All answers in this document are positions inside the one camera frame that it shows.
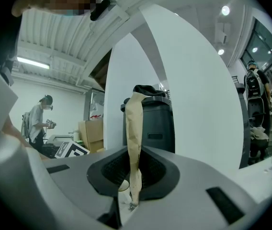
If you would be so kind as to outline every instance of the ceiling light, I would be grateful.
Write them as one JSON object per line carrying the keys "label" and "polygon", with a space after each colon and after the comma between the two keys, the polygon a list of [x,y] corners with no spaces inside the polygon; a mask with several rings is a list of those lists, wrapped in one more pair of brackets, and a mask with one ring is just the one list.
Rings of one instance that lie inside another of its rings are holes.
{"label": "ceiling light", "polygon": [[224,49],[220,49],[220,50],[218,51],[218,55],[223,55],[223,53],[224,53]]}
{"label": "ceiling light", "polygon": [[230,13],[230,8],[228,6],[223,6],[221,12],[223,15],[228,15]]}
{"label": "ceiling light", "polygon": [[17,60],[19,62],[30,64],[30,65],[33,65],[33,66],[42,67],[42,68],[45,68],[45,69],[50,69],[49,65],[42,64],[42,63],[39,63],[39,62],[36,62],[36,61],[33,61],[33,60],[25,59],[25,58],[22,58],[22,57],[17,57]]}

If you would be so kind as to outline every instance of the gray shirt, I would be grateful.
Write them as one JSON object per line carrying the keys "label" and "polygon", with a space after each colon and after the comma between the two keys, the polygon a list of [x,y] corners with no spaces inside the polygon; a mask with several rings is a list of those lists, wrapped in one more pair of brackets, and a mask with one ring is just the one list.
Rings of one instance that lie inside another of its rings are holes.
{"label": "gray shirt", "polygon": [[40,104],[35,105],[31,111],[29,116],[29,131],[30,131],[30,139],[33,143],[35,143],[35,139],[42,130],[45,133],[44,128],[36,128],[34,125],[42,123],[43,121],[43,113],[44,110]]}

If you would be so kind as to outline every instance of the paper bag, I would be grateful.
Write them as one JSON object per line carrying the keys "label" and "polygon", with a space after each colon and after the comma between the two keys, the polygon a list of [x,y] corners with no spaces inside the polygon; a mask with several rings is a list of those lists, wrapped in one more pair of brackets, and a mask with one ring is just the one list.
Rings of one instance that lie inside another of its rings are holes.
{"label": "paper bag", "polygon": [[130,157],[130,190],[132,194],[132,205],[139,203],[139,192],[141,190],[141,172],[139,170],[139,158],[142,141],[143,110],[141,101],[145,95],[134,92],[125,106],[127,150]]}

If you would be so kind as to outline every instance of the round ceiling light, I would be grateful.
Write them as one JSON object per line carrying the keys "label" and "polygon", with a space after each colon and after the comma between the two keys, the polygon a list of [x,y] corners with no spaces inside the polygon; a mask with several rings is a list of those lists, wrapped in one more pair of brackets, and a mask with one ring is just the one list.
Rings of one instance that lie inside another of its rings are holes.
{"label": "round ceiling light", "polygon": [[223,50],[223,49],[220,49],[220,50],[218,51],[218,55],[223,55],[223,53],[224,53],[224,50]]}
{"label": "round ceiling light", "polygon": [[230,13],[230,8],[228,6],[223,6],[221,9],[223,15],[228,15]]}

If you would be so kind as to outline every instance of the backpack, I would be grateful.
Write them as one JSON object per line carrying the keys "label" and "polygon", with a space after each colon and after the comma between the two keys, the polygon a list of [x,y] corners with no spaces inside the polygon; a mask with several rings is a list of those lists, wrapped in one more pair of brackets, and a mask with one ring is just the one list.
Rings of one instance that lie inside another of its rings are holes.
{"label": "backpack", "polygon": [[29,124],[30,124],[30,113],[24,113],[22,115],[21,134],[25,139],[30,137]]}
{"label": "backpack", "polygon": [[247,89],[247,99],[252,97],[261,97],[264,94],[264,85],[258,75],[258,69],[249,70],[245,78],[245,85]]}

